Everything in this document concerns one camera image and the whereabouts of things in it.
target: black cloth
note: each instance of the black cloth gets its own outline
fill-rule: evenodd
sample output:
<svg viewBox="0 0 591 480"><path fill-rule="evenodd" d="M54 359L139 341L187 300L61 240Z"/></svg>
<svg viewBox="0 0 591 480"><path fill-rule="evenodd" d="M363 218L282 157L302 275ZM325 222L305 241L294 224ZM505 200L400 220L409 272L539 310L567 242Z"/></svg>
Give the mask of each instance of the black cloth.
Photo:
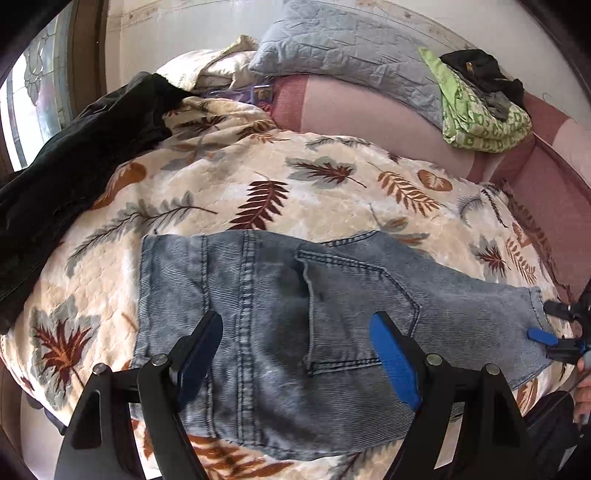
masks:
<svg viewBox="0 0 591 480"><path fill-rule="evenodd" d="M453 51L441 55L440 58L443 63L461 72L483 92L502 92L511 102L525 110L523 84L519 79L507 79L492 55L474 49Z"/></svg>
<svg viewBox="0 0 591 480"><path fill-rule="evenodd" d="M158 74L89 105L0 189L0 333L14 324L41 270L78 215L120 164L170 136L162 115L188 92Z"/></svg>
<svg viewBox="0 0 591 480"><path fill-rule="evenodd" d="M579 442L579 428L573 423L574 401L557 391L543 397L524 417L534 448L538 480L551 480L567 449Z"/></svg>

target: black jacket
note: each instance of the black jacket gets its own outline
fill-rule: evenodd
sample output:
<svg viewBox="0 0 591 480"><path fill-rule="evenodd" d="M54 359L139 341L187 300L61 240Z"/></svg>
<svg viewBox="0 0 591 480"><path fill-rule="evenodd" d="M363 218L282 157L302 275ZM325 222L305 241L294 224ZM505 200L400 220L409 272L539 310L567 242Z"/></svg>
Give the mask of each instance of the black jacket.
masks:
<svg viewBox="0 0 591 480"><path fill-rule="evenodd" d="M0 189L0 333L14 324L53 249L118 165L170 136L162 115L189 93L158 74L89 105Z"/></svg>
<svg viewBox="0 0 591 480"><path fill-rule="evenodd" d="M441 61L454 68L485 93L503 92L514 104L525 110L523 84L519 79L508 80L496 58L479 50L458 50L441 55Z"/></svg>

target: green patterned cloth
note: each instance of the green patterned cloth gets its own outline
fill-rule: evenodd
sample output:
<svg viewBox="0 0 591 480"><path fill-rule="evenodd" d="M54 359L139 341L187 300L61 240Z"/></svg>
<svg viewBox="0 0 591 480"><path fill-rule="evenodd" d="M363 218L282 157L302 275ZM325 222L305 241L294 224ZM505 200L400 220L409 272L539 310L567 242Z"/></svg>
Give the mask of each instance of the green patterned cloth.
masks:
<svg viewBox="0 0 591 480"><path fill-rule="evenodd" d="M494 118L472 89L433 52L419 52L437 79L443 96L443 138L459 148L489 153L507 151L531 132L531 119L514 103L505 122Z"/></svg>

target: back pocket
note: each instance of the back pocket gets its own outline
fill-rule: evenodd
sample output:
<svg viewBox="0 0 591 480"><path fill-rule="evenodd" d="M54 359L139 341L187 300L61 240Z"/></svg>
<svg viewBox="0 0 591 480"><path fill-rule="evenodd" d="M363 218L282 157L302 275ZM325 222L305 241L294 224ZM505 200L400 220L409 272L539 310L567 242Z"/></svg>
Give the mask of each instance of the back pocket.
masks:
<svg viewBox="0 0 591 480"><path fill-rule="evenodd" d="M388 312L405 335L411 335L419 305L386 269L355 259L298 250L310 293L310 375L379 365L369 340L369 320Z"/></svg>

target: bed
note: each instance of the bed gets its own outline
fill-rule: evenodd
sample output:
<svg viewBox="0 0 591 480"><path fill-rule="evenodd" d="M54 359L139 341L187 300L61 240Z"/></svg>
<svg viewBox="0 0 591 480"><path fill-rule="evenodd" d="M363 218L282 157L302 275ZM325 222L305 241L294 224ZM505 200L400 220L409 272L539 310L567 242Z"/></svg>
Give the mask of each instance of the bed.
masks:
<svg viewBox="0 0 591 480"><path fill-rule="evenodd" d="M185 98L164 115L172 136L121 164L53 251L16 325L1 338L0 355L19 385L64 424L95 364L116 371L137 361L146 234L252 228L325 242L378 230L473 278L538 287L543 300L564 296L559 289L567 284L576 294L579 284L561 276L567 262L556 265L516 192L500 188L519 188L533 136L506 154L485 155L450 147L417 113L364 87L294 75L278 80L274 94L269 112ZM368 105L373 121L343 115L339 99ZM272 208L252 216L261 195ZM563 322L549 321L557 335L572 335ZM570 373L554 362L520 385L514 394L521 412ZM157 469L145 424L133 424L145 469ZM450 423L439 465L451 460L459 425ZM213 436L190 440L214 479L378 479L401 444L302 461Z"/></svg>

